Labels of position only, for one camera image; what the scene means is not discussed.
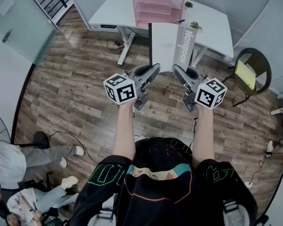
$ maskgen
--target standing desk leg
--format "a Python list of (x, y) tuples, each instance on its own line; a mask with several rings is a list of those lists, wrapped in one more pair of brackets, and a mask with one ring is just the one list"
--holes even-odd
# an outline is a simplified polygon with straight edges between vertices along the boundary
[(119, 57), (119, 60), (117, 62), (118, 65), (122, 65), (125, 58), (126, 58), (126, 55), (128, 53), (128, 50), (132, 44), (132, 41), (133, 41), (133, 38), (135, 36), (135, 33), (132, 32), (130, 34), (130, 36), (128, 37), (128, 34), (127, 34), (127, 31), (126, 31), (126, 27), (124, 26), (117, 26), (119, 31), (121, 32), (121, 35), (123, 37), (123, 42), (124, 42), (124, 49), (123, 49), (123, 52), (121, 53), (120, 57)]
[(197, 53), (196, 57), (192, 58), (192, 67), (196, 67), (196, 64), (200, 61), (204, 53), (207, 51), (207, 47), (202, 47), (202, 49)]

